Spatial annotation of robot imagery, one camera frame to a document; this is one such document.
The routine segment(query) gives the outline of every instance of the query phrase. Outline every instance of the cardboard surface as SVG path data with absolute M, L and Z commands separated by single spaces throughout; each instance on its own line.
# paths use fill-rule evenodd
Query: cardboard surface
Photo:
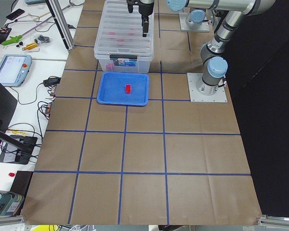
M 186 73 L 202 71 L 199 49 L 213 33 L 180 32 L 178 14 L 156 1 L 148 105 L 101 105 L 91 46 L 102 7 L 85 2 L 22 212 L 28 223 L 255 224 L 228 89 L 228 103 L 189 101 Z

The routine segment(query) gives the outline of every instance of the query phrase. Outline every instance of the tablet screen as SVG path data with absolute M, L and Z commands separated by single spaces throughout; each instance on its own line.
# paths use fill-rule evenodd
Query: tablet screen
M 14 83 L 26 57 L 6 56 L 0 69 L 0 83 Z

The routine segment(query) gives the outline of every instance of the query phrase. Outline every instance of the black wall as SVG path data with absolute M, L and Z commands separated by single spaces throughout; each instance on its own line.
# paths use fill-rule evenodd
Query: black wall
M 262 213 L 289 217 L 289 0 L 247 17 L 224 57 Z

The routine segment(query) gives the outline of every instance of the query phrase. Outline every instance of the white table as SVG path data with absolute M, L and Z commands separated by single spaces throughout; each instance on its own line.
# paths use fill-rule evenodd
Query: white table
M 59 0 L 60 5 L 62 8 L 66 7 L 69 2 L 68 0 Z M 83 3 L 84 0 L 73 0 L 73 3 L 75 4 L 80 4 Z M 25 15 L 31 14 L 31 15 L 43 15 L 44 13 L 48 12 L 49 9 L 46 5 L 46 3 L 41 3 L 41 4 L 34 4 L 34 5 L 27 5 L 25 4 L 24 0 L 20 0 L 18 1 L 18 3 L 16 4 L 16 6 L 14 7 L 14 10 L 16 9 L 23 9 L 25 11 L 24 14 L 22 14 L 19 17 L 23 17 Z M 74 27 L 77 27 L 79 18 L 80 18 L 80 14 L 81 14 L 81 10 L 82 10 L 82 5 L 78 6 L 78 7 L 69 7 L 67 9 L 65 9 L 63 11 L 64 16 L 66 18 L 66 22 L 70 25 L 73 25 Z M 41 21 L 47 19 L 48 17 L 50 17 L 51 14 L 45 15 L 43 17 L 40 18 Z M 24 20 L 33 20 L 36 17 L 31 17 L 31 16 L 27 16 L 24 18 L 19 19 L 19 21 L 24 21 Z M 8 27 L 12 28 L 12 31 L 10 33 L 10 36 L 17 36 L 17 35 L 21 35 L 23 33 L 25 33 L 26 31 L 28 31 L 29 29 L 33 28 L 34 26 L 36 26 L 37 23 L 35 22 L 17 22 L 17 23 L 13 23 L 10 24 Z M 37 30 L 39 31 L 44 31 L 47 30 L 52 24 L 51 23 L 44 23 L 43 25 L 41 25 L 40 27 L 37 28 Z M 74 37 L 75 35 L 75 29 L 71 29 L 71 35 Z M 34 41 L 34 38 L 36 37 L 36 35 L 38 34 L 42 34 L 43 36 L 48 36 L 51 39 L 51 42 L 48 44 L 43 44 L 40 45 L 40 51 L 39 52 L 30 52 L 29 51 L 23 51 L 21 50 L 21 48 L 17 48 L 16 47 L 16 43 L 7 45 L 7 46 L 2 46 L 0 45 L 0 58 L 2 58 L 5 54 L 30 54 L 32 56 L 32 59 L 43 59 L 43 60 L 60 60 L 60 61 L 66 61 L 67 57 L 68 57 L 68 51 L 66 50 L 64 43 L 61 39 L 60 33 L 57 29 L 57 26 L 54 25 L 51 27 L 51 29 L 48 32 L 37 32 L 37 31 L 32 31 L 30 33 L 28 33 L 27 35 L 25 35 L 21 41 L 24 44 L 29 44 L 32 43 Z
M 45 61 L 45 60 L 33 60 L 30 67 L 30 71 L 22 84 L 18 88 L 14 88 L 19 92 L 19 100 L 21 103 L 31 102 L 35 99 L 35 89 L 36 86 L 41 83 L 43 80 L 47 79 L 49 76 L 58 76 L 61 77 L 64 70 L 65 62 L 63 61 Z M 17 98 L 16 92 L 7 88 L 8 91 Z M 38 121 L 37 121 L 37 103 L 38 101 L 50 102 L 45 98 L 49 98 L 47 93 L 48 88 L 43 85 L 38 88 L 38 98 L 35 103 L 29 105 L 20 105 L 17 104 L 14 116 L 10 122 L 10 125 L 15 123 L 29 123 L 32 124 L 35 128 L 35 131 L 40 133 Z M 42 133 L 44 134 L 48 121 L 44 118 L 42 114 L 39 115 L 39 120 L 41 124 Z M 22 129 L 22 130 L 32 130 L 28 125 L 17 125 L 11 129 Z M 41 143 L 41 138 L 38 135 L 37 143 Z M 35 148 L 33 155 L 39 154 L 39 148 Z M 17 164 L 8 164 L 0 163 L 0 190 L 9 191 L 13 183 L 14 177 L 10 177 L 9 173 L 16 173 L 18 170 L 23 171 L 33 171 L 35 164 L 29 162 L 27 165 L 17 165 Z

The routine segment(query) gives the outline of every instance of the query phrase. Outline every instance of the transparent plastic container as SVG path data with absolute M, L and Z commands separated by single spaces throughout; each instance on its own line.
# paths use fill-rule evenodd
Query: transparent plastic container
M 148 73 L 153 59 L 154 14 L 143 37 L 138 6 L 128 12 L 125 0 L 106 0 L 94 46 L 103 71 Z

